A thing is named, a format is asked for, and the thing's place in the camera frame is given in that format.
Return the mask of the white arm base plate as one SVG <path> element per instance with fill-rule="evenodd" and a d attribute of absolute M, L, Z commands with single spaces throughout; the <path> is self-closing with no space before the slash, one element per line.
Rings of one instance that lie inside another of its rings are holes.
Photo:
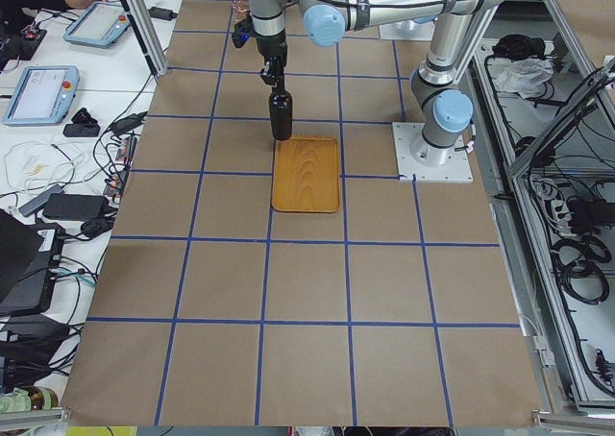
<path fill-rule="evenodd" d="M 424 123 L 392 124 L 401 182 L 470 183 L 473 175 L 460 134 L 453 147 L 434 148 L 423 137 Z"/>
<path fill-rule="evenodd" d="M 417 23 L 407 20 L 380 25 L 379 32 L 381 39 L 429 42 L 432 39 L 434 27 L 434 21 Z"/>

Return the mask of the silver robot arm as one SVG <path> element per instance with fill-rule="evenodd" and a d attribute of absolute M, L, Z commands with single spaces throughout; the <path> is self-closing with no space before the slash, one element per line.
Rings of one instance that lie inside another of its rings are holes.
<path fill-rule="evenodd" d="M 245 19 L 234 26 L 233 42 L 242 47 L 255 39 L 263 57 L 262 80 L 270 86 L 272 134 L 284 141 L 292 135 L 292 97 L 285 87 L 287 64 L 285 11 L 302 14 L 308 38 L 317 46 L 337 44 L 345 34 L 371 28 L 383 38 L 401 38 L 409 26 L 430 26 L 426 57 L 411 76 L 411 90 L 425 124 L 412 137 L 412 158 L 428 167 L 446 164 L 473 116 L 467 95 L 455 89 L 459 68 L 476 49 L 487 20 L 504 0 L 248 0 Z"/>

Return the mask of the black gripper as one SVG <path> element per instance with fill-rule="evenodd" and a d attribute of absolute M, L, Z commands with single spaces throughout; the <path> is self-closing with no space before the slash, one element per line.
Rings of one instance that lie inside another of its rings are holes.
<path fill-rule="evenodd" d="M 257 47 L 263 57 L 263 68 L 259 75 L 262 81 L 274 88 L 284 88 L 284 69 L 287 64 L 287 42 L 285 31 L 274 36 L 256 35 Z"/>

